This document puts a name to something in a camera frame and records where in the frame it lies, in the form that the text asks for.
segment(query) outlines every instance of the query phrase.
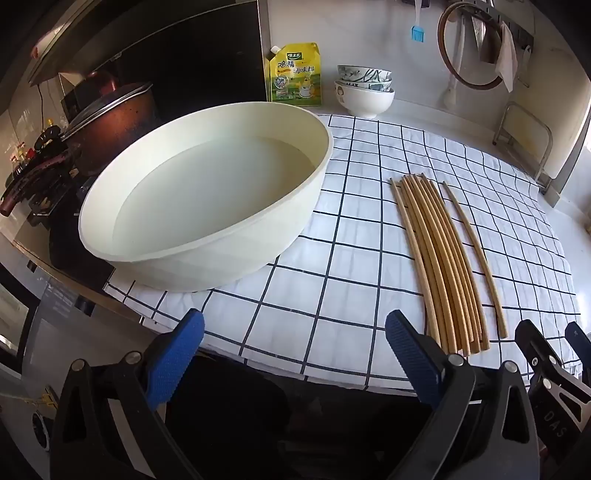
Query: white bowl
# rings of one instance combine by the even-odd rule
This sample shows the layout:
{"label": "white bowl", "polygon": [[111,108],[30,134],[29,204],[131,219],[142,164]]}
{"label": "white bowl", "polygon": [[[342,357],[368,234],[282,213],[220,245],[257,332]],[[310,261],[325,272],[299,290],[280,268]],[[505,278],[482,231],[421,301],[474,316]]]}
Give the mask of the white bowl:
{"label": "white bowl", "polygon": [[336,83],[340,85],[348,85],[355,88],[365,88],[367,90],[375,90],[376,92],[389,92],[392,80],[387,82],[348,82],[346,80],[337,80]]}
{"label": "white bowl", "polygon": [[300,234],[332,149],[330,130],[295,106],[247,102],[191,113],[103,170],[82,205],[80,239],[152,288],[226,285]]}
{"label": "white bowl", "polygon": [[364,88],[340,85],[335,82],[335,93],[339,103],[344,106],[351,115],[372,119],[388,110],[394,100],[394,90],[389,92],[376,92]]}
{"label": "white bowl", "polygon": [[389,70],[358,67],[355,65],[337,65],[339,78],[346,82],[387,82],[392,80]]}

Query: wooden stick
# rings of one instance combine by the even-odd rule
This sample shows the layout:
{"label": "wooden stick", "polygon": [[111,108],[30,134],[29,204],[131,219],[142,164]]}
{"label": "wooden stick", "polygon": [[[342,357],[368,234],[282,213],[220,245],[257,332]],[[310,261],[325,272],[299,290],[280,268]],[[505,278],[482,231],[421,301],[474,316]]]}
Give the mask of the wooden stick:
{"label": "wooden stick", "polygon": [[470,340],[470,343],[472,343],[474,341],[475,335],[476,340],[478,340],[478,331],[476,328],[473,329],[472,320],[475,318],[475,316],[472,312],[472,304],[468,302],[469,296],[467,294],[466,279],[464,277],[465,274],[461,261],[461,255],[457,251],[455,237],[453,236],[452,230],[446,222],[445,215],[441,211],[439,202],[437,201],[437,193],[432,191],[429,181],[426,180],[426,177],[419,178],[417,181],[423,189],[425,198],[429,204],[429,208],[431,208],[434,212],[435,220],[439,222],[439,226],[441,227],[441,237],[443,238],[444,242],[447,242],[447,245],[449,246],[449,253],[451,254],[450,260],[453,261],[452,267],[454,267],[454,272],[457,272],[456,282],[460,291],[460,299],[462,301],[462,310],[464,313],[464,319],[466,321],[468,339]]}
{"label": "wooden stick", "polygon": [[427,272],[425,271],[425,265],[423,264],[421,251],[418,247],[417,239],[414,236],[413,226],[410,223],[406,208],[404,207],[404,202],[402,201],[400,192],[394,184],[393,179],[390,179],[390,189],[392,190],[394,198],[396,199],[396,203],[398,204],[398,211],[400,212],[402,223],[406,229],[408,243],[410,244],[410,250],[414,257],[414,263],[417,266],[418,282],[421,286],[421,290],[423,291],[423,300],[425,301],[425,309],[427,311],[427,324],[429,325],[429,332],[431,333],[431,337],[437,342],[439,346],[441,346],[439,328],[437,327],[437,316],[435,315],[435,305],[433,304],[433,297],[431,296],[431,289],[429,288]]}
{"label": "wooden stick", "polygon": [[[432,225],[430,225],[429,223],[427,224],[427,226],[430,229],[431,237],[433,239],[435,239],[435,237],[436,237],[435,232],[437,232],[437,233],[439,233],[439,235],[441,236],[441,240],[443,241],[443,247],[441,247],[441,245],[437,244],[437,242],[436,242],[436,251],[437,251],[437,258],[439,260],[439,264],[444,265],[444,263],[446,262],[446,258],[448,258],[448,259],[450,259],[450,263],[453,267],[454,260],[452,258],[451,252],[447,251],[447,248],[446,248],[447,242],[445,240],[445,235],[444,235],[443,229],[441,227],[441,222],[439,220],[439,216],[437,215],[437,212],[434,210],[434,207],[430,202],[430,198],[427,197],[427,192],[423,188],[420,178],[413,177],[413,179],[416,180],[417,188],[420,189],[420,192],[423,195],[423,198],[425,198],[427,210],[431,213],[433,220],[435,222],[436,230],[433,230]],[[456,331],[456,342],[458,345],[463,345],[464,342],[462,341],[461,332],[464,328],[463,319],[466,317],[467,307],[465,306],[465,303],[462,300],[460,279],[458,277],[456,277],[455,271],[452,272],[451,277],[448,275],[448,271],[445,270],[445,268],[443,268],[443,273],[444,273],[443,280],[445,281],[447,295],[449,297],[449,302],[450,302],[450,305],[452,306],[453,312],[454,312],[453,320],[454,320],[454,328]],[[457,289],[459,291],[459,294],[460,294],[460,303],[459,304],[457,303],[457,300],[455,300],[452,295],[453,289]],[[471,342],[470,332],[468,331],[467,334],[468,334],[468,342],[470,343]]]}
{"label": "wooden stick", "polygon": [[447,299],[445,283],[443,282],[443,274],[441,273],[441,268],[439,266],[439,263],[437,262],[437,254],[435,253],[433,242],[431,241],[431,237],[429,236],[427,225],[425,224],[425,220],[423,219],[421,210],[418,207],[417,201],[415,200],[413,193],[410,189],[410,185],[408,184],[408,181],[405,177],[402,178],[402,188],[406,193],[410,206],[414,212],[414,216],[417,219],[420,235],[423,237],[425,245],[427,246],[427,253],[429,255],[429,259],[431,260],[431,265],[433,266],[433,272],[435,273],[437,290],[439,291],[439,300],[441,301],[441,309],[443,310],[443,318],[445,324],[444,326],[447,334],[447,346],[449,347],[450,353],[457,352],[456,334],[453,328],[452,310],[449,306],[449,300]]}
{"label": "wooden stick", "polygon": [[[437,193],[437,189],[432,182],[429,182],[431,189],[433,192]],[[473,310],[475,311],[475,326],[478,331],[478,338],[480,339],[480,346],[482,350],[489,350],[491,348],[491,342],[488,337],[488,331],[486,327],[486,317],[484,315],[484,311],[482,310],[482,302],[480,300],[480,294],[478,293],[478,287],[476,286],[476,280],[474,279],[474,273],[472,272],[472,267],[470,266],[470,261],[468,260],[468,255],[466,253],[466,249],[462,244],[462,238],[457,231],[456,224],[452,221],[452,217],[449,215],[449,212],[445,208],[445,204],[443,203],[443,199],[439,194],[436,195],[436,198],[439,202],[440,209],[444,212],[448,225],[451,227],[454,237],[456,240],[457,248],[462,256],[462,265],[465,269],[466,279],[467,279],[467,292],[469,296],[469,300],[473,305]]]}
{"label": "wooden stick", "polygon": [[399,185],[398,187],[402,190],[402,198],[404,199],[404,203],[408,206],[408,212],[407,212],[408,217],[410,218],[410,223],[416,232],[418,246],[419,246],[419,249],[423,255],[423,265],[425,266],[425,270],[427,271],[427,279],[429,281],[431,296],[433,297],[433,304],[435,306],[435,315],[436,315],[436,319],[437,319],[437,327],[439,330],[439,338],[441,339],[441,348],[445,352],[446,355],[449,353],[455,353],[455,351],[452,352],[450,350],[450,348],[448,346],[449,344],[447,343],[447,332],[446,332],[446,327],[445,327],[445,318],[443,316],[443,308],[441,306],[442,303],[441,303],[441,299],[439,297],[440,292],[439,292],[439,288],[437,285],[437,280],[435,278],[435,271],[433,270],[433,265],[431,264],[431,259],[429,257],[427,244],[425,243],[425,240],[424,240],[423,236],[421,235],[421,229],[419,227],[418,220],[415,217],[412,207],[410,206],[410,201],[408,200],[406,192],[404,191],[402,186]]}
{"label": "wooden stick", "polygon": [[456,236],[457,232],[452,229],[450,225],[451,220],[447,215],[447,211],[445,208],[441,206],[441,197],[439,193],[429,182],[428,178],[423,174],[421,176],[423,179],[423,185],[425,191],[427,192],[427,196],[430,197],[431,203],[433,205],[433,209],[437,212],[437,216],[439,217],[439,222],[443,227],[443,231],[445,236],[447,237],[447,241],[449,243],[450,249],[453,255],[453,261],[457,266],[457,272],[459,276],[459,287],[460,293],[462,297],[462,302],[464,306],[464,316],[466,319],[466,326],[468,329],[468,338],[470,340],[470,351],[473,353],[480,352],[480,337],[478,335],[478,313],[476,312],[476,306],[474,305],[473,299],[470,296],[470,291],[468,288],[469,280],[467,278],[466,266],[464,265],[464,260],[462,258],[462,254],[460,253],[460,246],[459,239]]}
{"label": "wooden stick", "polygon": [[462,210],[462,207],[460,207],[460,204],[457,201],[456,196],[453,194],[451,188],[449,187],[449,185],[446,182],[443,182],[443,184],[445,185],[445,187],[447,189],[447,193],[449,195],[449,198],[452,200],[453,204],[455,205],[456,210],[457,210],[458,214],[460,215],[460,218],[462,219],[464,226],[466,227],[466,231],[468,232],[468,235],[470,236],[470,240],[474,244],[474,250],[476,251],[476,256],[478,257],[478,260],[480,261],[480,266],[484,270],[486,282],[488,283],[488,287],[491,291],[492,302],[495,305],[496,322],[499,326],[499,336],[501,338],[507,338],[509,336],[509,333],[508,333],[508,328],[507,328],[507,321],[505,320],[505,314],[503,313],[503,308],[501,306],[499,294],[496,290],[495,280],[492,278],[491,269],[488,266],[488,262],[486,260],[484,252],[482,251],[482,247],[480,246],[480,242],[478,240],[478,237],[476,236],[476,233],[474,232],[472,225],[470,225],[470,222],[468,221],[468,218],[466,217],[464,210]]}
{"label": "wooden stick", "polygon": [[464,318],[462,298],[456,281],[456,279],[459,278],[457,273],[457,267],[451,262],[451,250],[449,248],[449,245],[447,244],[446,239],[444,239],[441,235],[442,228],[439,225],[437,219],[434,218],[434,212],[429,208],[429,203],[427,202],[426,194],[423,192],[422,186],[419,185],[417,179],[414,176],[410,176],[410,183],[413,185],[415,192],[417,192],[419,204],[423,208],[423,213],[427,217],[427,223],[430,225],[431,234],[435,237],[435,244],[441,252],[441,258],[443,260],[443,270],[446,273],[447,280],[450,284],[450,294],[452,297],[454,310],[456,312],[457,325],[459,326],[460,330],[462,350],[464,356],[468,356],[470,355],[470,341],[468,338],[468,331],[466,321]]}

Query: seasoning bag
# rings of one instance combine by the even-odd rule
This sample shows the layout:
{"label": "seasoning bag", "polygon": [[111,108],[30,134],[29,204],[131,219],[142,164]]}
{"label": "seasoning bag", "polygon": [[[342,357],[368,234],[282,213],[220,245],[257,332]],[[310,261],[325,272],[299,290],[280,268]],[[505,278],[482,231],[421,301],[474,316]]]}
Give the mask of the seasoning bag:
{"label": "seasoning bag", "polygon": [[271,60],[271,102],[322,104],[318,45],[290,43]]}

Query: grid pattern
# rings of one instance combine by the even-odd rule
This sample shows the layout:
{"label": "grid pattern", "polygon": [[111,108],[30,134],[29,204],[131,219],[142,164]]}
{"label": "grid pattern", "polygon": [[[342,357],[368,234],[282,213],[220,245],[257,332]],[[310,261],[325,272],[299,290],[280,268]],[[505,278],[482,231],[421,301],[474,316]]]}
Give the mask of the grid pattern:
{"label": "grid pattern", "polygon": [[[423,295],[388,179],[425,174],[437,182],[462,237],[483,302],[491,349],[472,365],[515,361],[531,377],[514,341],[530,319],[572,373],[580,362],[564,338],[579,320],[570,266],[536,201],[537,185],[487,153],[429,132],[385,122],[321,116],[335,138],[311,219],[272,264],[221,288],[168,293],[115,271],[105,291],[159,332],[187,309],[204,313],[203,344],[268,371],[359,388],[411,391],[384,333],[400,309],[426,329]],[[510,337],[500,340],[495,310],[473,246],[441,183],[475,226],[501,297]]]}

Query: blue silicone brush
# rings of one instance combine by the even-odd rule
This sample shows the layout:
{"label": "blue silicone brush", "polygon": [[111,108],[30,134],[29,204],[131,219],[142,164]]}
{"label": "blue silicone brush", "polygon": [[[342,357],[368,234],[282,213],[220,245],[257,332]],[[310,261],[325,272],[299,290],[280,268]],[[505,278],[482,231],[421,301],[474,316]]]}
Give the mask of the blue silicone brush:
{"label": "blue silicone brush", "polygon": [[423,6],[423,0],[414,0],[414,9],[417,14],[415,19],[415,24],[413,25],[413,29],[411,30],[411,36],[414,41],[424,42],[425,41],[425,31],[421,28],[420,25],[420,18],[421,18],[421,7]]}

